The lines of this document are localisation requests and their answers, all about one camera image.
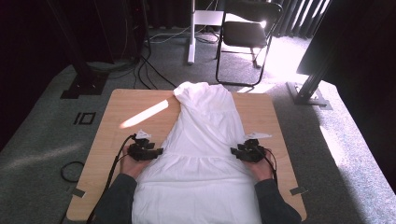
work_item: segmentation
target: stand base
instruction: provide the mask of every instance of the stand base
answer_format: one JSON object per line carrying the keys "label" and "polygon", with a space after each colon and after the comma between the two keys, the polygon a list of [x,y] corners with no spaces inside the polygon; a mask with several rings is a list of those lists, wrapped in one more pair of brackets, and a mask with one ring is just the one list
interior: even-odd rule
{"label": "stand base", "polygon": [[188,64],[194,64],[195,61],[195,38],[191,38],[189,47],[189,59],[187,60]]}
{"label": "stand base", "polygon": [[81,85],[80,77],[76,75],[69,90],[62,93],[61,99],[78,99],[80,95],[101,95],[106,85],[108,73],[93,73],[95,79],[90,85]]}
{"label": "stand base", "polygon": [[309,98],[308,100],[301,99],[300,95],[298,94],[301,87],[303,86],[302,84],[298,84],[295,82],[287,82],[287,86],[289,88],[291,97],[293,98],[293,101],[297,105],[318,105],[320,109],[323,110],[332,110],[332,106],[330,105],[330,102],[323,99],[323,96],[321,95],[319,90],[316,90],[315,93]]}

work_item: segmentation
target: white cloth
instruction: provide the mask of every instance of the white cloth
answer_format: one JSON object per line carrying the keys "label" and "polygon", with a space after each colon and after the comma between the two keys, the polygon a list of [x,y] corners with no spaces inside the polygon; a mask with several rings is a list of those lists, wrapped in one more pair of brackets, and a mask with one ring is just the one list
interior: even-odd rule
{"label": "white cloth", "polygon": [[137,179],[132,222],[261,223],[254,179],[230,151],[245,141],[231,93],[185,82],[174,94],[181,112]]}

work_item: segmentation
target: gray carpet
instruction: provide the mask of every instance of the gray carpet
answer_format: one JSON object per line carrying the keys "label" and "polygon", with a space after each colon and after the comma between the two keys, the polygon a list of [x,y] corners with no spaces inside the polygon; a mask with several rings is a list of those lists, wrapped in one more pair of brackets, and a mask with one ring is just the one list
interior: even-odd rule
{"label": "gray carpet", "polygon": [[[395,223],[396,196],[375,163],[359,129],[350,117],[337,89],[322,82],[320,92],[332,110],[295,105],[286,81],[304,82],[294,74],[309,42],[297,38],[276,38],[265,77],[254,90],[227,87],[230,91],[266,92],[272,96],[290,159],[303,194],[308,218],[304,223]],[[215,84],[217,45],[197,42],[195,64],[187,65],[188,39],[173,38],[152,44],[150,63],[178,85],[184,81]],[[253,79],[259,70],[230,55],[223,71],[231,78]],[[108,64],[92,63],[95,67]],[[141,73],[145,83],[146,66]],[[60,99],[76,73],[66,67],[49,84],[34,109],[0,154],[0,223],[75,223],[64,219],[75,183],[61,178],[61,168],[70,161],[85,161],[104,114],[111,92],[119,88],[145,89],[134,73],[114,72],[101,95]],[[173,86],[148,67],[155,87]],[[92,124],[75,124],[78,113],[95,113]],[[67,173],[78,178],[79,166]]]}

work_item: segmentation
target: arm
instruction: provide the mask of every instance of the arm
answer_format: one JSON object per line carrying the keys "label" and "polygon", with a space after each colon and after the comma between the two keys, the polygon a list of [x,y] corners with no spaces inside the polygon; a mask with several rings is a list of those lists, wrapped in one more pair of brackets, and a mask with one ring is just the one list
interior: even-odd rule
{"label": "arm", "polygon": [[259,200],[262,223],[301,223],[300,214],[285,203],[274,179],[260,181],[254,188]]}
{"label": "arm", "polygon": [[[266,158],[271,162],[270,153],[266,153]],[[259,181],[254,188],[259,201],[262,223],[301,223],[300,214],[285,203],[280,195],[268,161],[265,159],[257,163],[244,161],[246,167],[249,168],[254,177]]]}
{"label": "arm", "polygon": [[93,223],[131,223],[136,186],[133,177],[119,174],[96,205]]}
{"label": "arm", "polygon": [[132,205],[136,179],[151,161],[135,161],[126,156],[120,161],[120,174],[99,200],[95,208],[93,224],[132,223]]}

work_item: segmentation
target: black chair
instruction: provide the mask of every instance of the black chair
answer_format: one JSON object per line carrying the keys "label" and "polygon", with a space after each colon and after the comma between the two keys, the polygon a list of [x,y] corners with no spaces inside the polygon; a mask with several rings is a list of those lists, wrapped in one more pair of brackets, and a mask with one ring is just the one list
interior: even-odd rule
{"label": "black chair", "polygon": [[[273,31],[282,16],[282,6],[269,2],[251,2],[236,1],[226,5],[221,23],[218,50],[216,53],[216,81],[224,85],[253,87],[262,81],[265,61],[271,46]],[[230,15],[235,15],[244,19],[244,21],[230,21]],[[221,52],[233,51],[221,50],[221,44],[224,42],[227,46],[250,48],[253,55],[253,63],[260,67],[257,62],[257,55],[266,48],[265,58],[261,65],[259,80],[255,83],[240,83],[231,81],[221,81],[219,78],[219,63]],[[260,52],[255,56],[253,49],[258,48]]]}

